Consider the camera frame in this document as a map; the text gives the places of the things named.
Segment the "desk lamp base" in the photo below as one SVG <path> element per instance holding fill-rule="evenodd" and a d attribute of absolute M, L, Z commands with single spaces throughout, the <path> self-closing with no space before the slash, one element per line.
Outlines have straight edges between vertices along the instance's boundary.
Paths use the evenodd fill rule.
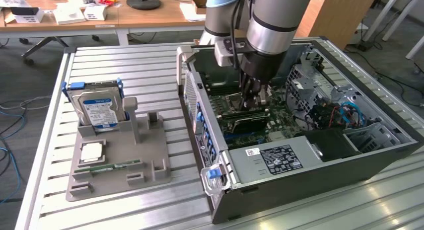
<path fill-rule="evenodd" d="M 160 7 L 160 0 L 127 0 L 129 7 L 137 10 L 152 10 Z"/>

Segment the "motherboard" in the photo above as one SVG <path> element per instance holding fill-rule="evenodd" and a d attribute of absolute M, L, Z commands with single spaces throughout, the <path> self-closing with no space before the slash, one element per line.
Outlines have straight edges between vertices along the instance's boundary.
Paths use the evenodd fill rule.
<path fill-rule="evenodd" d="M 240 111 L 241 93 L 209 95 L 211 105 L 217 119 L 228 149 L 248 147 L 256 144 L 292 138 L 307 123 L 293 119 L 283 100 L 281 89 L 268 89 L 269 104 L 248 111 Z"/>

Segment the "aluminum workbench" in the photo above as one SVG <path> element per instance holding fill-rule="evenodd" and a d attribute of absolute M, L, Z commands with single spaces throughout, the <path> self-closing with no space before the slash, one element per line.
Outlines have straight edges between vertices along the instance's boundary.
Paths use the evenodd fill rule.
<path fill-rule="evenodd" d="M 424 135 L 424 121 L 335 46 L 317 41 Z M 149 44 L 77 48 L 64 54 L 16 229 L 419 229 L 424 227 L 424 151 L 388 166 L 372 179 L 220 225 L 211 224 L 195 156 L 176 91 L 176 49 Z M 137 115 L 164 117 L 172 181 L 128 192 L 67 202 L 65 189 L 77 115 L 60 92 L 63 81 L 120 77 L 136 96 Z"/>

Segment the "chair wheel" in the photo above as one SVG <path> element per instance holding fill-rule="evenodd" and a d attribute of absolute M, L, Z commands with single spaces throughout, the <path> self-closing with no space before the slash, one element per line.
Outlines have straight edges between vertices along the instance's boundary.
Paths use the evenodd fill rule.
<path fill-rule="evenodd" d="M 100 41 L 100 38 L 99 38 L 97 35 L 92 35 L 92 39 L 93 39 L 95 41 Z"/>
<path fill-rule="evenodd" d="M 24 64 L 27 64 L 28 66 L 33 65 L 33 60 L 32 59 L 24 59 Z"/>
<path fill-rule="evenodd" d="M 25 38 L 20 38 L 19 41 L 20 41 L 20 43 L 24 44 L 24 45 L 29 44 L 29 41 L 28 41 L 28 39 L 25 39 Z"/>

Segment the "office chair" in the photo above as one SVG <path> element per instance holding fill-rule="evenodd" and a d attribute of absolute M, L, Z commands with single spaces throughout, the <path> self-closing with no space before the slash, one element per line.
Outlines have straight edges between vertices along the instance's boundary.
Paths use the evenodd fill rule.
<path fill-rule="evenodd" d="M 100 38 L 97 35 L 92 35 L 92 39 L 95 41 L 100 41 Z M 23 44 L 28 44 L 28 40 L 24 38 L 20 38 L 19 41 Z M 33 52 L 36 52 L 44 45 L 47 45 L 51 41 L 56 41 L 59 44 L 61 44 L 63 47 L 69 47 L 60 37 L 57 37 L 57 36 L 44 37 L 44 39 L 35 46 L 32 46 L 31 49 L 21 55 L 24 64 L 27 64 L 29 66 L 33 65 L 33 60 L 28 59 L 27 57 Z"/>

